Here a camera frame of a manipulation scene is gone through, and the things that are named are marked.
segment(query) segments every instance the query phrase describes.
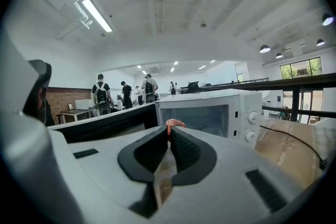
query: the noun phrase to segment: microwave window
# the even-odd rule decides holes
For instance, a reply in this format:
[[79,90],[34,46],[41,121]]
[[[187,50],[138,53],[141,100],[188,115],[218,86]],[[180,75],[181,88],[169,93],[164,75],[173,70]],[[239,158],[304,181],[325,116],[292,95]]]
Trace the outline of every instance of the microwave window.
[[169,119],[177,119],[185,123],[187,128],[227,137],[228,105],[161,109],[163,123]]

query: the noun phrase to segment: white microwave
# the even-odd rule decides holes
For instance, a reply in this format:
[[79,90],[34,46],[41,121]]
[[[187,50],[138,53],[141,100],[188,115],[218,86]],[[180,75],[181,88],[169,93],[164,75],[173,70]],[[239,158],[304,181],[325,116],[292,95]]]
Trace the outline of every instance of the white microwave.
[[187,128],[255,147],[261,119],[261,93],[227,89],[171,95],[156,102],[159,125],[177,119]]

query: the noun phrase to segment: microwave knob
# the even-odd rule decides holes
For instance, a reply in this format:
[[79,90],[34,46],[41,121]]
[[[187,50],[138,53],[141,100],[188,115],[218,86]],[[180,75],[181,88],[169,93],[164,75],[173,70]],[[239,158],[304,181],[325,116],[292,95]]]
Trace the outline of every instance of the microwave knob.
[[249,116],[248,116],[248,121],[250,122],[250,124],[256,124],[257,123],[257,115],[258,113],[255,111],[252,111]]
[[253,137],[255,136],[255,132],[254,131],[250,131],[250,132],[248,132],[247,134],[246,134],[246,136],[245,136],[245,139],[246,139],[246,141],[247,142],[252,142],[253,141]]

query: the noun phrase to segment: black cable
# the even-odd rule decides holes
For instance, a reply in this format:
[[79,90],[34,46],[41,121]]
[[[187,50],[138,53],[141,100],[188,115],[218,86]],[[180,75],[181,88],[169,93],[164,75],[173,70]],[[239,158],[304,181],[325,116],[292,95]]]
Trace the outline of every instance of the black cable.
[[296,136],[290,134],[290,133],[287,133],[287,132],[284,132],[284,131],[280,131],[280,130],[274,130],[272,128],[268,128],[268,127],[265,127],[265,126],[260,126],[262,128],[265,128],[265,129],[268,129],[268,130],[271,130],[271,131],[275,131],[275,132],[279,132],[279,133],[283,133],[283,134],[287,134],[291,137],[293,137],[294,139],[300,141],[302,144],[306,145],[307,147],[309,147],[311,150],[314,151],[314,153],[317,155],[317,157],[319,158],[319,161],[320,161],[320,169],[321,170],[324,170],[327,166],[327,158],[326,159],[322,159],[320,154],[315,150],[315,148],[313,148],[311,145],[309,145],[308,143],[306,143],[305,141],[301,140],[300,138],[297,138]]

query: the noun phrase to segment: white ceiling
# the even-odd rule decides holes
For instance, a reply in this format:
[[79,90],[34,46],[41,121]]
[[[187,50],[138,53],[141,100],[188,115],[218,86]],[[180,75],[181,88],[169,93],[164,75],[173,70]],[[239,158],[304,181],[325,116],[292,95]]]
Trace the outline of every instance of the white ceiling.
[[195,73],[195,72],[205,72],[209,68],[219,65],[223,61],[215,61],[210,63],[210,61],[188,61],[188,62],[178,62],[177,65],[174,65],[175,61],[165,62],[165,63],[155,63],[152,65],[141,65],[141,69],[137,66],[126,67],[122,70],[132,76],[145,76],[142,73],[144,70],[146,73],[151,75],[169,75],[169,74],[185,74],[185,73]]
[[[167,62],[171,58],[179,58],[179,55],[179,59],[183,58],[184,61],[187,58],[207,61],[258,60],[262,44],[269,45],[272,51],[262,55],[260,60],[273,62],[275,54],[285,47],[306,43],[300,50],[283,53],[286,58],[290,58],[295,55],[293,51],[306,54],[336,43],[334,25],[322,27],[322,14],[331,13],[324,0],[92,1],[113,27],[113,32],[106,33],[90,18],[93,23],[89,30],[83,26],[75,27],[69,30],[65,40],[70,43],[82,42],[96,51],[99,49],[98,58],[105,57],[107,63],[100,68],[102,70],[149,62]],[[30,5],[64,28],[64,20],[69,14],[64,7],[62,12],[55,15],[55,12],[51,14],[38,1],[30,1]],[[207,27],[200,28],[202,23]],[[185,36],[193,39],[187,41]],[[326,44],[317,47],[318,38],[324,39]],[[169,39],[170,43],[162,42],[163,39]],[[179,52],[177,48],[187,46],[188,42],[188,50],[181,49]],[[195,49],[190,49],[192,44],[195,44]],[[164,49],[173,45],[177,47],[172,49],[172,53],[166,53]],[[148,54],[151,55],[150,60],[145,58]]]

